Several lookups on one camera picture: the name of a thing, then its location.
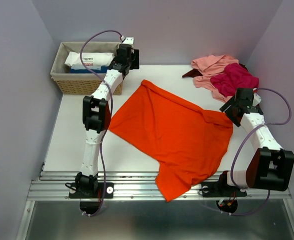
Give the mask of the woven wicker basket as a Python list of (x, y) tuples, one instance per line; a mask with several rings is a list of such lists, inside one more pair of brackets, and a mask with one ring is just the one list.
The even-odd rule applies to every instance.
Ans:
[[(56, 54), (52, 69), (50, 72), (51, 78), (57, 83), (63, 94), (66, 95), (90, 95), (100, 85), (101, 80), (92, 73), (70, 73), (70, 67), (64, 64), (69, 52), (79, 53), (84, 41), (67, 41), (60, 43)], [(116, 53), (119, 47), (119, 42), (103, 42), (91, 41), (86, 44), (84, 53)], [(114, 95), (122, 94), (122, 86), (120, 83)]]

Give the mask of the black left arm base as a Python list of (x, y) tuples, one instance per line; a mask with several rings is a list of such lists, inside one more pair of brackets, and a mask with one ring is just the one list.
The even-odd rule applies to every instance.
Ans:
[(98, 182), (96, 190), (82, 190), (76, 184), (67, 182), (65, 187), (69, 189), (70, 199), (79, 200), (79, 208), (82, 215), (93, 217), (102, 208), (103, 200), (112, 199), (114, 194), (114, 184), (112, 182)]

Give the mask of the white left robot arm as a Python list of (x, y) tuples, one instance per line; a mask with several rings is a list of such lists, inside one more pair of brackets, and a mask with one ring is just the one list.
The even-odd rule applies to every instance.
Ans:
[(98, 191), (98, 156), (111, 122), (113, 97), (117, 86), (130, 70), (139, 68), (139, 50), (131, 43), (121, 43), (99, 87), (83, 98), (82, 121), (86, 131), (84, 157), (75, 178), (74, 190), (87, 197)]

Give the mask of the blue rolled t-shirt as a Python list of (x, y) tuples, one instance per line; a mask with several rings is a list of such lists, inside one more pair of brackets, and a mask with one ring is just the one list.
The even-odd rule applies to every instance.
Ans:
[(105, 74), (108, 70), (107, 66), (98, 66), (94, 68), (86, 69), (84, 66), (72, 66), (70, 68), (70, 74), (90, 74), (91, 72), (95, 72), (97, 74)]

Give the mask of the white rolled t-shirt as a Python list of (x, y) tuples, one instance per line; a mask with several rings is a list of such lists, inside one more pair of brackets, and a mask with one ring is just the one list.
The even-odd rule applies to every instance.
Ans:
[(92, 70), (100, 70), (108, 67), (115, 55), (111, 52), (69, 52), (64, 64), (74, 70), (84, 70), (85, 67)]

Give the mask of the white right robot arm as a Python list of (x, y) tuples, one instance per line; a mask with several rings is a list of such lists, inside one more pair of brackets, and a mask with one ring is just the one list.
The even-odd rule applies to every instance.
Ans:
[[(220, 111), (247, 136), (239, 146), (231, 169), (224, 171), (217, 182), (218, 192), (228, 195), (235, 188), (262, 189), (283, 192), (287, 190), (294, 164), (294, 154), (285, 150), (270, 132), (263, 111), (259, 107), (260, 96), (254, 88), (238, 88)], [(255, 153), (246, 170), (235, 170), (236, 160), (244, 146), (250, 141)]]

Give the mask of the light pink t-shirt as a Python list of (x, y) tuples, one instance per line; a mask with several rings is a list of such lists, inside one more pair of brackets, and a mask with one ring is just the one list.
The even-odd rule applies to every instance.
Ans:
[(214, 99), (223, 103), (227, 102), (230, 97), (222, 95), (218, 89), (214, 87), (210, 79), (223, 73), (225, 67), (233, 63), (238, 64), (239, 61), (230, 55), (209, 55), (192, 60), (191, 67), (202, 74), (202, 76), (196, 76), (193, 78), (194, 86), (196, 88), (205, 88), (210, 90)]

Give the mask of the orange t-shirt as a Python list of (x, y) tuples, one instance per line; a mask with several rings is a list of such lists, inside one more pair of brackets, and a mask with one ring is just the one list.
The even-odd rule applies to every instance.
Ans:
[(233, 134), (223, 113), (202, 109), (148, 80), (114, 114), (109, 129), (159, 162), (155, 182), (167, 202), (217, 171)]

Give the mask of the magenta t-shirt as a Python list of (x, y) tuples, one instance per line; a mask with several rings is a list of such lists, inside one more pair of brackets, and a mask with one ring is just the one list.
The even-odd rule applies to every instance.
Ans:
[(210, 79), (212, 85), (224, 97), (233, 96), (238, 88), (254, 89), (259, 85), (259, 78), (254, 77), (238, 63), (232, 63), (224, 68), (223, 73)]

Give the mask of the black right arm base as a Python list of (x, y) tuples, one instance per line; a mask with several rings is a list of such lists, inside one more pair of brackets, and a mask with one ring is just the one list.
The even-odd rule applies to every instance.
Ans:
[(234, 214), (238, 208), (237, 198), (246, 197), (246, 191), (227, 184), (227, 175), (221, 174), (218, 181), (204, 181), (199, 194), (204, 198), (218, 198), (217, 208), (223, 213)]

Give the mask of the dark maroon t-shirt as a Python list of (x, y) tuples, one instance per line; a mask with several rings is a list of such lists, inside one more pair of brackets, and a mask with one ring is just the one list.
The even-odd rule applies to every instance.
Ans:
[(232, 81), (245, 81), (253, 76), (247, 68), (238, 62), (219, 62), (210, 66), (203, 64), (194, 65), (192, 70), (185, 73), (183, 78), (193, 77), (210, 80), (214, 79), (231, 79)]

